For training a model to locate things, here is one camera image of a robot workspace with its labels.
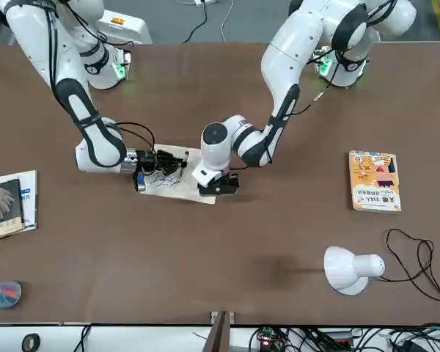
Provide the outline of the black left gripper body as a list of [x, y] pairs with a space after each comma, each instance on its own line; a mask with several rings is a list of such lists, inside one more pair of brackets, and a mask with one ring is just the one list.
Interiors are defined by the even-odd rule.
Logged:
[[239, 187], [238, 174], [236, 172], [228, 172], [221, 177], [209, 182], [209, 186], [214, 188]]

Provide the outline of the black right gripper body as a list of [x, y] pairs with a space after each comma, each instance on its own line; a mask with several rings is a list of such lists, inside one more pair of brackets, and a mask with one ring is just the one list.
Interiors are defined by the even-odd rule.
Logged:
[[160, 171], [164, 175], [173, 173], [173, 154], [164, 150], [158, 151], [136, 151], [137, 162], [136, 172], [151, 174]]

